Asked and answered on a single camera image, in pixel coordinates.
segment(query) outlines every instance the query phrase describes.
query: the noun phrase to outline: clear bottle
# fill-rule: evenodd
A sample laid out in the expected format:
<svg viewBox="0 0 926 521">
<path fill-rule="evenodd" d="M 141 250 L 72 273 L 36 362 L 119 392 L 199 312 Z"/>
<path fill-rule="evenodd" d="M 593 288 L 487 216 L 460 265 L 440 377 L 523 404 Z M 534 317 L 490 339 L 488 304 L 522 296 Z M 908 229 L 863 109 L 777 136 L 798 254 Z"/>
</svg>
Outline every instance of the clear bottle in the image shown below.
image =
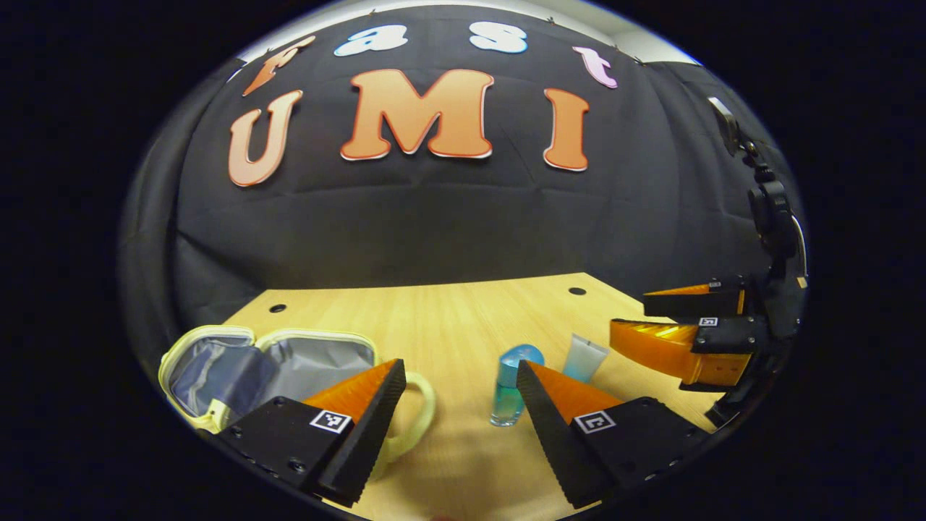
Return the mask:
<svg viewBox="0 0 926 521">
<path fill-rule="evenodd" d="M 495 380 L 495 398 L 489 423 L 494 426 L 513 426 L 524 412 L 524 400 L 518 392 L 518 364 L 530 360 L 544 364 L 544 355 L 531 344 L 511 348 L 498 359 L 498 377 Z"/>
</svg>

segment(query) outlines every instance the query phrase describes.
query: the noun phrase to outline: black fabric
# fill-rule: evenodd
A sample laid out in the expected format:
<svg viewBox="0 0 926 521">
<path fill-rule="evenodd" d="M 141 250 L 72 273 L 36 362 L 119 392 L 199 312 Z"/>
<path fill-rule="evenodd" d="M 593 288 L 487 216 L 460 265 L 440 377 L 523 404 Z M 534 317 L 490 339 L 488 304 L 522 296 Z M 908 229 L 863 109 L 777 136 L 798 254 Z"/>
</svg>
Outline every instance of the black fabric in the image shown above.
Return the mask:
<svg viewBox="0 0 926 521">
<path fill-rule="evenodd" d="M 469 25 L 483 20 L 522 28 L 527 51 L 510 55 L 470 44 Z M 401 47 L 333 54 L 352 34 L 392 23 L 407 26 L 409 41 Z M 163 138 L 189 138 L 185 151 L 178 146 L 165 157 L 182 164 L 179 180 L 158 178 L 170 174 L 156 173 L 151 161 L 143 166 L 146 183 L 176 186 L 177 194 L 176 235 L 163 224 L 170 209 L 167 187 L 161 206 L 140 199 L 142 194 L 132 203 L 151 207 L 162 223 L 132 239 L 141 244 L 129 248 L 123 263 L 123 271 L 133 270 L 127 291 L 144 301 L 131 303 L 130 316 L 131 329 L 146 346 L 138 352 L 149 374 L 181 331 L 223 322 L 269 287 L 587 272 L 640 298 L 646 291 L 761 270 L 768 258 L 745 195 L 755 185 L 752 171 L 726 152 L 707 103 L 712 95 L 759 141 L 803 217 L 781 152 L 743 100 L 704 68 L 644 67 L 577 32 L 482 7 L 399 9 L 314 34 L 314 43 L 247 97 L 241 94 L 266 57 L 227 84 L 230 74 L 213 79 L 221 84 L 209 87 L 214 97 L 201 118 L 182 113 L 188 124 Z M 607 59 L 618 88 L 592 78 L 574 45 Z M 383 137 L 393 143 L 387 157 L 342 159 L 339 150 L 351 137 L 357 109 L 350 78 L 379 69 L 403 71 L 420 94 L 450 69 L 493 75 L 484 110 L 492 156 L 438 158 L 425 145 L 407 156 L 383 125 Z M 552 128 L 548 87 L 590 104 L 584 117 L 586 172 L 544 163 Z M 232 122 L 254 108 L 263 111 L 250 146 L 251 157 L 259 157 L 268 103 L 294 89 L 304 96 L 294 109 L 280 168 L 262 184 L 233 184 L 227 161 Z M 151 253 L 143 257 L 145 248 Z M 162 273 L 163 284 L 152 288 L 151 273 Z M 176 322 L 169 320 L 168 292 L 175 298 Z"/>
</svg>

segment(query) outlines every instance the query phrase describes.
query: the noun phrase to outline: pink letter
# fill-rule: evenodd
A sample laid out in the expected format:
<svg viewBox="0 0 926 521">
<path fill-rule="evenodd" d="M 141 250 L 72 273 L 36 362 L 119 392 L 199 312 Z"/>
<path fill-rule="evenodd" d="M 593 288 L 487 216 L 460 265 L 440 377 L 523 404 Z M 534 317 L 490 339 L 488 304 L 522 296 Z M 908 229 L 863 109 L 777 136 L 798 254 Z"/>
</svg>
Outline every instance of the pink letter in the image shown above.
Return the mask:
<svg viewBox="0 0 926 521">
<path fill-rule="evenodd" d="M 605 67 L 611 68 L 611 64 L 598 56 L 598 53 L 588 47 L 572 47 L 572 50 L 582 55 L 582 61 L 585 62 L 585 68 L 599 83 L 605 87 L 616 89 L 618 81 L 611 78 L 605 72 Z"/>
</svg>

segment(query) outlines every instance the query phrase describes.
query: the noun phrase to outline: wooden table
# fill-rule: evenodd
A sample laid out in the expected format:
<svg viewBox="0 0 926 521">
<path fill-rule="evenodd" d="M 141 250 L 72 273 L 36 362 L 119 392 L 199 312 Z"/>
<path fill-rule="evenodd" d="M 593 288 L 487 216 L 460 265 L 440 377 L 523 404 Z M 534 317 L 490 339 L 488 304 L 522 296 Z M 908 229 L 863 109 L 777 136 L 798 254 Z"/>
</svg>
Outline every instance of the wooden table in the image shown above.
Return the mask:
<svg viewBox="0 0 926 521">
<path fill-rule="evenodd" d="M 571 287 L 586 293 L 574 295 Z M 269 312 L 276 304 L 285 311 Z M 533 344 L 546 366 L 562 370 L 572 334 L 607 347 L 612 318 L 670 322 L 644 317 L 642 303 L 586 273 L 570 273 L 433 286 L 271 289 L 226 324 L 250 327 L 258 337 L 286 327 L 358 333 L 376 344 L 383 361 L 402 358 L 408 371 L 431 382 L 437 413 L 430 430 L 367 484 L 349 512 L 377 521 L 435 515 L 545 521 L 578 511 L 563 496 L 527 411 L 515 426 L 489 424 L 498 357 Z M 656 398 L 715 430 L 704 412 L 721 394 L 681 391 L 678 378 L 617 352 L 590 383 L 620 400 Z M 392 428 L 410 425 L 420 404 L 419 393 L 407 391 Z"/>
</svg>

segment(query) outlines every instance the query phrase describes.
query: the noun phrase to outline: white wall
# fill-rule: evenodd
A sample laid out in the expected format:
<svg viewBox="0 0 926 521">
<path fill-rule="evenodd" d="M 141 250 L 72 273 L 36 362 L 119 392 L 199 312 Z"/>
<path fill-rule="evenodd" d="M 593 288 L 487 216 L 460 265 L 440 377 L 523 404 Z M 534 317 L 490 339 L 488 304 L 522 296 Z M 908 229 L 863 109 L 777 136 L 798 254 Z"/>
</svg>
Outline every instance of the white wall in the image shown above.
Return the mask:
<svg viewBox="0 0 926 521">
<path fill-rule="evenodd" d="M 374 8 L 379 11 L 412 6 L 482 6 L 532 16 L 553 17 L 557 25 L 580 32 L 607 45 L 618 48 L 642 61 L 682 61 L 697 63 L 681 50 L 635 23 L 615 13 L 580 0 L 343 0 L 279 28 L 242 51 L 238 57 L 251 62 L 292 40 L 325 27 L 367 16 Z"/>
</svg>

